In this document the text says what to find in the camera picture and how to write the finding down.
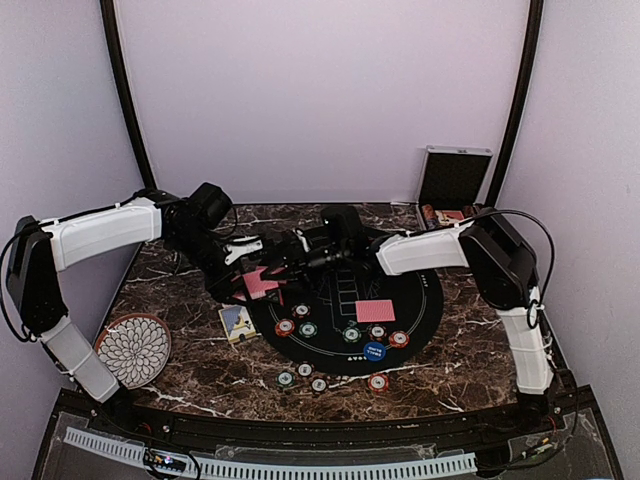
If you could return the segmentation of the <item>red playing card deck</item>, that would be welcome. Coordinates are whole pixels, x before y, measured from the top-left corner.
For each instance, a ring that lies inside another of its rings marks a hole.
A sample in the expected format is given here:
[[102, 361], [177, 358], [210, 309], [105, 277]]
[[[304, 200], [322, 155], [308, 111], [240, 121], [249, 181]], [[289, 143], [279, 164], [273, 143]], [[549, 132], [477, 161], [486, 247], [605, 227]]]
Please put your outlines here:
[[270, 300], [281, 304], [281, 284], [275, 280], [263, 280], [261, 273], [264, 270], [264, 267], [260, 267], [252, 272], [243, 274], [242, 280], [244, 281], [244, 286], [252, 300]]

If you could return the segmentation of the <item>green poker chip stack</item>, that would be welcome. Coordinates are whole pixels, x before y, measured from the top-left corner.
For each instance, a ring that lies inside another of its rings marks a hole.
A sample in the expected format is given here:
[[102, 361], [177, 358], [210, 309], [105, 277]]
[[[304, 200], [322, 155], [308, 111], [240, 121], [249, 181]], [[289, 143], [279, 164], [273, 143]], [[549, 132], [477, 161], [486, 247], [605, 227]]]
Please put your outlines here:
[[277, 375], [276, 383], [280, 388], [290, 388], [295, 383], [295, 377], [291, 372], [282, 371]]

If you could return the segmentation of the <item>blue small blind button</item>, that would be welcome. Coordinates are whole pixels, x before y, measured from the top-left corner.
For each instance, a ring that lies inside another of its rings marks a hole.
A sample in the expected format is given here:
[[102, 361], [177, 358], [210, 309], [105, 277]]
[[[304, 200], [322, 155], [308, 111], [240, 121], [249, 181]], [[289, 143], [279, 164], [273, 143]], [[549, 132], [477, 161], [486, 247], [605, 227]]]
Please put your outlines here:
[[380, 342], [368, 342], [363, 348], [363, 356], [370, 362], [382, 361], [387, 353], [386, 347]]

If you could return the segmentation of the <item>red poker chip stack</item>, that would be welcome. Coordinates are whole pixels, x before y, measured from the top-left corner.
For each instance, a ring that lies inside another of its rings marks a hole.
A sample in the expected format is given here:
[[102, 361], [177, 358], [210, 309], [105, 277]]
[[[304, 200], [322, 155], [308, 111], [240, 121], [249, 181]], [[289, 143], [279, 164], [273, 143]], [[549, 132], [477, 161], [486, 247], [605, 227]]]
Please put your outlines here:
[[376, 373], [369, 376], [368, 388], [374, 393], [382, 393], [389, 389], [389, 378], [386, 374]]

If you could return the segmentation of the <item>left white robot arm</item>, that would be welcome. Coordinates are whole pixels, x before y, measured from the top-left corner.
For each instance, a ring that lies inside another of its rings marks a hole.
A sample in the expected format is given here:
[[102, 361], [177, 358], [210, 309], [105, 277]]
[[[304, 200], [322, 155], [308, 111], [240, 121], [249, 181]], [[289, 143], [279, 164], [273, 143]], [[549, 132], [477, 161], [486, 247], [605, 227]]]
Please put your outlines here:
[[231, 199], [210, 183], [184, 198], [145, 188], [124, 201], [66, 217], [24, 216], [2, 249], [1, 298], [12, 301], [20, 318], [10, 328], [14, 336], [22, 343], [40, 343], [61, 374], [104, 404], [101, 417], [120, 436], [140, 429], [140, 412], [122, 399], [127, 388], [80, 328], [98, 328], [103, 320], [106, 311], [95, 305], [100, 295], [87, 287], [106, 275], [94, 271], [82, 277], [79, 290], [88, 306], [81, 312], [68, 304], [59, 275], [107, 252], [162, 239], [204, 273], [214, 299], [231, 303], [244, 286], [236, 276], [241, 258], [266, 247], [258, 235], [217, 233], [231, 208]]

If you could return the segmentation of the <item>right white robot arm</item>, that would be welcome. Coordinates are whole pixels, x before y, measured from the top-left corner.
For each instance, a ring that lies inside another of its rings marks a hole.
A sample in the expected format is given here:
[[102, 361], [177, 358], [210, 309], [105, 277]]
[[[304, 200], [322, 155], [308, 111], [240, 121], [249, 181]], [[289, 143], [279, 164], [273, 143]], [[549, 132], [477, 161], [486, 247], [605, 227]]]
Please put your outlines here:
[[532, 247], [496, 210], [448, 227], [386, 232], [355, 208], [329, 207], [320, 227], [284, 233], [263, 278], [279, 284], [264, 314], [269, 341], [324, 373], [380, 378], [423, 349], [444, 313], [441, 268], [468, 269], [501, 320], [516, 367], [510, 424], [534, 432], [549, 416], [553, 372], [539, 324], [546, 284]]

